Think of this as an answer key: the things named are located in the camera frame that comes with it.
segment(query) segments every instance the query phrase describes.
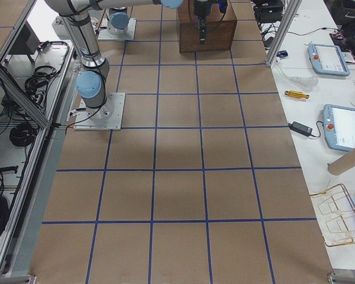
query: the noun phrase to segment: gray metal frame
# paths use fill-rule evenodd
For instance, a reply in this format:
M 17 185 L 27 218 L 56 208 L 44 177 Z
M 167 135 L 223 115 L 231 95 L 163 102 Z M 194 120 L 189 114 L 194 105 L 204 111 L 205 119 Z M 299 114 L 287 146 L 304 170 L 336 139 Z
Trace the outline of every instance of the gray metal frame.
M 69 46 L 70 46 L 70 51 L 69 51 L 69 54 L 66 56 L 65 65 L 62 67 L 63 69 L 60 74 L 61 79 L 59 80 L 57 88 L 55 89 L 53 99 L 50 101 L 50 111 L 45 114 L 42 114 L 42 117 L 44 118 L 43 121 L 46 121 L 46 127 L 40 128 L 40 130 L 38 131 L 38 134 L 35 138 L 35 141 L 33 144 L 33 151 L 30 153 L 30 155 L 28 157 L 28 164 L 24 170 L 24 175 L 22 177 L 21 187 L 18 191 L 18 195 L 16 197 L 16 200 L 14 201 L 13 208 L 11 211 L 11 215 L 9 216 L 9 221 L 7 223 L 6 229 L 3 232 L 2 237 L 1 237 L 2 241 L 0 244 L 0 275 L 2 274 L 3 268 L 5 266 L 5 258 L 6 258 L 7 252 L 8 252 L 9 244 L 11 243 L 14 230 L 17 226 L 17 222 L 18 222 L 20 213 L 22 211 L 25 198 L 27 197 L 28 189 L 29 189 L 30 183 L 33 179 L 33 174 L 35 172 L 36 165 L 38 163 L 38 160 L 39 160 L 39 157 L 41 154 L 41 150 L 44 146 L 46 135 L 49 132 L 49 126 L 51 125 L 51 121 L 53 119 L 53 113 L 54 113 L 54 110 L 55 110 L 56 105 L 58 103 L 58 98 L 61 93 L 61 89 L 63 88 L 63 85 L 64 85 L 63 81 L 68 80 L 68 78 L 69 78 L 67 74 L 69 73 L 70 62 L 71 62 L 72 56 L 73 56 L 73 48 L 72 48 L 71 42 L 69 43 Z M 61 57 L 58 54 L 55 54 L 54 56 L 57 56 L 61 60 Z M 13 92 L 13 93 L 11 93 L 11 95 L 13 95 L 16 98 L 20 98 L 19 102 L 22 103 L 22 100 L 21 100 L 22 93 L 16 93 L 17 88 L 14 86 L 14 83 L 11 80 L 9 80 L 8 78 L 7 78 L 7 80 L 4 81 L 4 83 L 8 84 L 8 85 L 6 85 L 8 92 Z
M 35 276 L 19 276 L 0 278 L 0 284 L 34 284 L 36 282 Z
M 55 113 L 55 121 L 58 123 L 64 124 L 69 116 L 70 106 L 75 99 L 71 94 L 76 92 L 75 80 L 77 75 L 77 72 L 73 73 L 65 91 L 61 94 L 59 107 Z M 22 276 L 28 273 L 54 181 L 54 174 L 62 152 L 64 138 L 64 130 L 57 128 L 50 134 L 49 142 L 44 146 L 43 155 L 40 157 L 42 163 L 38 167 L 39 174 L 34 176 L 35 182 L 32 185 L 33 192 L 29 196 L 28 210 L 15 243 L 13 257 L 9 263 L 8 273 L 11 276 Z
M 266 66 L 270 67 L 276 58 L 276 54 L 280 49 L 280 46 L 283 43 L 285 35 L 291 26 L 293 19 L 297 13 L 298 8 L 300 7 L 302 0 L 291 0 L 285 11 L 283 19 L 280 23 L 279 28 L 277 29 L 276 36 L 272 42 L 272 46 L 267 54 Z
M 344 277 L 344 276 L 337 276 L 335 274 L 330 274 L 327 276 L 329 283 L 331 284 L 355 284 L 355 277 Z
M 0 69 L 0 78 L 2 78 L 3 88 L 8 90 L 8 95 L 13 99 L 24 111 L 34 120 L 41 128 L 48 128 L 50 121 L 45 117 L 39 108 L 37 108 L 26 96 L 22 90 L 19 90 L 15 83 L 7 77 L 2 69 Z

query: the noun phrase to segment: black cable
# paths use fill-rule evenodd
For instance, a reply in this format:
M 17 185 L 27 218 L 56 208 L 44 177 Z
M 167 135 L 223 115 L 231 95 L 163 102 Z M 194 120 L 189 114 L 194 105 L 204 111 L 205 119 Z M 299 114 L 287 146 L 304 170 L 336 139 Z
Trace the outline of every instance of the black cable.
M 9 140 L 17 147 L 26 147 L 34 142 L 37 136 L 37 130 L 26 121 L 11 129 Z
M 273 31 L 274 31 L 275 33 L 277 33 L 277 28 L 278 28 L 278 27 L 275 26 L 274 23 L 272 23 L 270 26 L 272 26 L 272 27 L 273 27 Z
M 22 110 L 17 110 L 19 106 L 14 106 L 14 114 L 21 117 L 22 119 L 21 120 L 18 120 L 16 118 L 13 118 L 12 117 L 12 120 L 13 121 L 24 121 L 24 120 L 32 120 L 27 114 L 22 114 L 21 111 L 24 111 L 23 109 Z
M 71 126 L 75 125 L 75 124 L 78 124 L 78 123 L 81 123 L 81 122 L 84 122 L 84 121 L 87 121 L 88 119 L 90 119 L 91 117 L 93 117 L 95 114 L 97 114 L 100 109 L 102 108 L 104 104 L 102 104 L 98 109 L 97 111 L 95 111 L 92 115 L 88 116 L 87 118 L 85 118 L 84 120 L 80 120 L 80 121 L 75 121 L 74 123 L 71 123 L 69 125 L 66 126 L 66 128 L 64 129 L 64 133 L 67 135 L 67 130 L 68 128 L 71 128 Z
M 107 27 L 100 27 L 100 28 L 97 28 L 97 29 L 95 30 L 95 35 L 96 35 L 96 36 L 99 36 L 101 31 L 107 30 L 107 29 L 108 29 Z
M 320 121 L 320 120 L 316 121 L 315 125 L 317 126 L 319 136 L 315 136 L 313 134 L 310 135 L 310 136 L 315 137 L 315 138 L 320 138 L 320 136 L 321 136 L 321 130 L 320 130 L 319 126 L 318 126 L 318 123 L 322 123 L 322 126 L 324 125 L 324 123 L 322 121 Z
M 43 112 L 46 111 L 47 95 L 49 93 L 50 87 L 53 84 L 53 82 L 55 81 L 55 79 L 58 77 L 60 72 L 62 71 L 63 66 L 66 62 L 66 57 L 70 51 L 69 45 L 64 41 L 45 41 L 44 43 L 41 44 L 39 49 L 43 49 L 46 46 L 53 45 L 53 44 L 62 44 L 64 46 L 66 46 L 66 52 L 63 55 L 63 60 L 62 60 L 60 69 L 57 71 L 55 67 L 50 66 L 50 65 L 39 66 L 34 70 L 32 77 L 28 78 L 25 81 L 26 93 L 28 94 L 28 96 L 30 97 L 32 102 L 34 104 L 36 104 L 38 107 L 40 107 L 40 109 Z M 38 89 L 40 89 L 40 88 L 45 88 L 45 90 L 41 94 L 37 93 Z
M 5 115 L 6 112 L 7 112 L 7 108 L 4 107 L 4 108 L 2 109 L 2 111 L 0 112 L 0 118 L 1 118 L 3 115 Z
M 275 34 L 276 35 L 276 26 L 274 24 L 270 24 L 268 28 L 266 28 L 263 32 L 261 32 L 262 35 L 262 40 L 264 41 L 264 38 L 267 34 Z
M 8 78 L 9 79 L 11 79 L 11 80 L 13 80 L 13 78 L 12 78 L 12 76 L 7 72 L 7 70 L 4 68 L 4 67 L 2 67 L 3 68 L 3 70 L 4 70 L 4 72 L 7 74 L 7 76 L 8 76 Z M 15 82 L 15 84 L 16 84 L 16 86 L 18 87 L 18 89 L 19 89 L 19 91 L 20 92 L 22 92 L 22 94 L 24 94 L 25 96 L 26 96 L 26 94 L 25 94 L 25 92 L 20 88 L 20 86 L 18 86 L 17 85 L 17 82 L 16 81 L 14 81 Z M 5 96 L 9 99 L 10 98 L 10 95 L 9 95 L 9 93 L 8 93 L 8 90 L 7 90 L 7 87 L 5 86 L 5 84 L 4 84 L 4 81 L 2 80 L 2 78 L 0 77 L 0 86 L 1 86 L 1 88 L 4 90 L 4 93 L 5 93 Z M 18 111 L 17 110 L 17 108 L 18 108 L 18 106 L 17 106 L 17 104 L 11 104 L 11 103 L 7 103 L 7 105 L 6 105 L 6 103 L 4 103 L 4 107 L 6 107 L 7 108 L 7 114 L 8 114 L 8 116 L 9 116 L 9 123 L 10 123 L 10 121 L 11 120 L 14 120 L 14 121 L 17 121 L 15 118 L 12 118 L 12 115 L 13 115 L 13 113 L 15 113 L 17 116 L 19 116 L 19 117 L 22 117 L 23 119 L 26 119 L 27 118 L 27 114 L 22 114 L 22 113 L 20 113 L 20 111 Z
M 3 133 L 5 132 L 5 130 L 8 129 L 8 127 L 9 127 L 9 125 L 10 125 L 10 123 L 11 123 L 11 120 L 12 120 L 11 117 L 9 117 L 9 121 L 8 121 L 7 125 L 5 126 L 4 130 L 0 132 L 0 135 L 3 134 Z
M 327 27 L 323 27 L 323 28 L 317 28 L 316 30 L 314 31 L 310 31 L 308 33 L 305 33 L 305 34 L 297 34 L 297 33 L 294 33 L 293 31 L 287 31 L 287 34 L 295 34 L 296 36 L 300 35 L 300 36 L 306 36 L 307 34 L 311 34 L 311 33 L 314 33 L 315 31 L 319 31 L 319 30 L 338 30 L 336 28 L 327 28 Z
M 0 172 L 0 196 L 2 196 L 2 194 L 4 193 L 4 188 L 5 188 L 5 185 L 4 185 L 4 176 L 2 175 L 2 172 Z
M 19 86 L 19 84 L 16 82 L 16 80 L 12 77 L 12 75 L 10 74 L 10 72 L 3 66 L 0 64 L 0 69 L 5 73 L 5 75 L 7 76 L 7 78 L 12 81 L 12 83 L 15 85 L 15 87 L 18 89 L 18 91 L 24 95 L 25 92 L 22 90 L 22 88 Z M 4 88 L 4 82 L 3 80 L 0 78 L 0 82 L 2 83 L 2 88 Z
M 13 199 L 12 199 L 12 202 L 11 202 L 11 206 L 9 207 L 9 212 L 12 212 L 12 209 L 13 209 L 13 206 L 14 206 L 14 203 L 15 203 L 14 201 L 16 200 L 18 192 L 20 191 L 20 188 L 21 188 L 21 185 L 22 185 L 22 181 L 24 180 L 25 171 L 26 171 L 26 168 L 27 168 L 27 166 L 29 164 L 29 155 L 32 152 L 33 148 L 34 148 L 34 142 L 31 144 L 28 157 L 26 157 L 26 155 L 25 155 L 24 167 L 22 168 L 21 175 L 20 175 L 20 180 L 18 181 L 16 189 L 15 189 L 15 191 L 13 193 Z
M 72 111 L 70 111 L 70 114 L 69 114 L 69 117 L 71 117 L 74 113 L 74 111 L 76 112 L 79 112 L 79 111 L 85 111 L 86 108 L 76 108 L 76 109 L 73 109 Z
M 91 5 L 87 5 L 86 7 L 74 12 L 74 14 L 70 14 L 70 15 L 61 15 L 61 14 L 59 14 L 59 15 L 62 16 L 62 17 L 72 17 L 72 16 L 79 15 L 81 12 L 84 12 L 87 9 L 91 8 L 91 7 L 92 7 Z

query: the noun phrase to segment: cardboard floor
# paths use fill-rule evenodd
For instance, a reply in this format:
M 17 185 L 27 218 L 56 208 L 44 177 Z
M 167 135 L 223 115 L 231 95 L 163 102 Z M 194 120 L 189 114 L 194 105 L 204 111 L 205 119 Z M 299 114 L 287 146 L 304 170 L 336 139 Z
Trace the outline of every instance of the cardboard floor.
M 249 2 L 231 51 L 179 54 L 175 11 L 102 42 L 121 131 L 69 130 L 39 284 L 325 284 L 331 272 Z

